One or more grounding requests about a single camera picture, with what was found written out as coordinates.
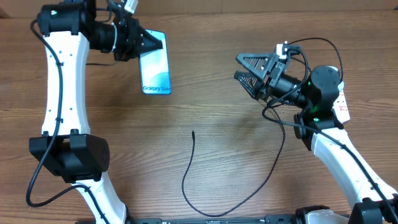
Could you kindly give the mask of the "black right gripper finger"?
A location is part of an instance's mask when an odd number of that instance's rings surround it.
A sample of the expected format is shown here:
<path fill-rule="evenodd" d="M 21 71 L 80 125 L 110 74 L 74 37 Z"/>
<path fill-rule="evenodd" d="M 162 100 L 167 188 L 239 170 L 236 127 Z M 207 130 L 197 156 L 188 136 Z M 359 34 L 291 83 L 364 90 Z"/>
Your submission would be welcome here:
<path fill-rule="evenodd" d="M 237 80 L 241 86 L 246 90 L 246 92 L 253 99 L 260 98 L 260 89 L 263 84 L 259 82 L 253 74 L 249 72 L 236 71 L 234 74 L 234 79 Z"/>
<path fill-rule="evenodd" d="M 241 53 L 236 56 L 237 62 L 249 71 L 255 78 L 265 78 L 271 73 L 277 62 L 277 54 Z"/>

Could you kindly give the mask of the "black samsung smartphone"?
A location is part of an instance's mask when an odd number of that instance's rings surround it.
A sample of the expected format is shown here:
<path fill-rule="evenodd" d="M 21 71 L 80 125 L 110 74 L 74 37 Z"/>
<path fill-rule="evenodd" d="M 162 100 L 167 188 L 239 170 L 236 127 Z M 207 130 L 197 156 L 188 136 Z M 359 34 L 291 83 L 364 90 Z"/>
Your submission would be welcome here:
<path fill-rule="evenodd" d="M 172 86 L 166 35 L 157 30 L 146 31 L 162 42 L 162 48 L 141 54 L 139 58 L 142 92 L 147 95 L 169 95 Z"/>

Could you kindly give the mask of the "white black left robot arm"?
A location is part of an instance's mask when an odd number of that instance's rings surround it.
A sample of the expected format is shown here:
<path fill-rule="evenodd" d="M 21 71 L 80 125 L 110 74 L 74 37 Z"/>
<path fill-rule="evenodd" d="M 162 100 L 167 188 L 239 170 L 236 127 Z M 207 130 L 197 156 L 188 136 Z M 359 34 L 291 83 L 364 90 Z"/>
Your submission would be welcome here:
<path fill-rule="evenodd" d="M 30 153 L 81 193 L 95 223 L 131 223 L 127 206 L 109 178 L 109 146 L 91 134 L 86 114 L 85 75 L 91 50 L 113 54 L 115 61 L 139 59 L 141 90 L 146 95 L 172 91 L 166 36 L 141 27 L 133 17 L 137 1 L 109 1 L 110 18 L 96 18 L 95 0 L 46 4 L 31 22 L 45 45 L 47 106 L 41 135 L 30 138 Z"/>

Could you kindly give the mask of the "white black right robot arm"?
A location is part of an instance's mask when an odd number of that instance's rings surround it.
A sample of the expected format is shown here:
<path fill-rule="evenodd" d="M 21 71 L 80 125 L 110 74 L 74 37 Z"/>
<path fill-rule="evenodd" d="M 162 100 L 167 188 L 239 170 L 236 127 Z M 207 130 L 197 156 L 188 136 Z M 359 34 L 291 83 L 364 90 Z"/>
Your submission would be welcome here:
<path fill-rule="evenodd" d="M 306 68 L 303 80 L 286 74 L 290 55 L 238 54 L 244 71 L 234 74 L 255 100 L 266 108 L 296 106 L 290 125 L 309 151 L 337 181 L 351 207 L 346 223 L 397 223 L 397 191 L 386 184 L 353 146 L 343 124 L 348 115 L 338 109 L 343 101 L 340 71 L 332 66 Z"/>

